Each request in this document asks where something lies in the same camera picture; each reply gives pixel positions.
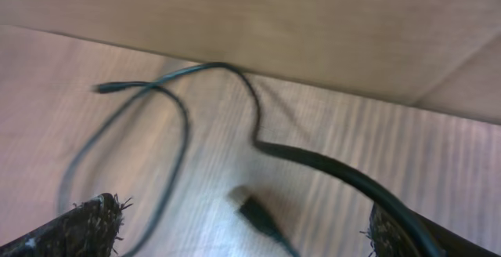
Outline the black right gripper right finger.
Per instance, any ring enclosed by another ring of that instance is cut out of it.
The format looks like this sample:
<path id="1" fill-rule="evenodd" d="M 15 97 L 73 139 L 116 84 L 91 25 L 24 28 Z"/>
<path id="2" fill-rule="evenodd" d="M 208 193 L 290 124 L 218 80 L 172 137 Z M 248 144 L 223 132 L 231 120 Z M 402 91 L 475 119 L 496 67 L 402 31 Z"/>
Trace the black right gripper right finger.
<path id="1" fill-rule="evenodd" d="M 479 245 L 447 230 L 431 220 L 413 213 L 439 243 L 447 257 L 500 257 Z M 416 256 L 412 244 L 402 229 L 377 204 L 373 204 L 369 227 L 364 234 L 370 239 L 370 255 L 389 257 Z"/>

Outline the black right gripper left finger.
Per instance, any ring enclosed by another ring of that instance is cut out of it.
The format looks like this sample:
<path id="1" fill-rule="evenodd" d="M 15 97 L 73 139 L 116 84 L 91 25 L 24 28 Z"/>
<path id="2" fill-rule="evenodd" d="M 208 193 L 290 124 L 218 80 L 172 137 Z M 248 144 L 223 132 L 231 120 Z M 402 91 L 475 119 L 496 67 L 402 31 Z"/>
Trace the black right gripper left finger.
<path id="1" fill-rule="evenodd" d="M 100 194 L 57 218 L 1 246 L 1 257 L 110 257 L 132 206 L 118 196 Z"/>

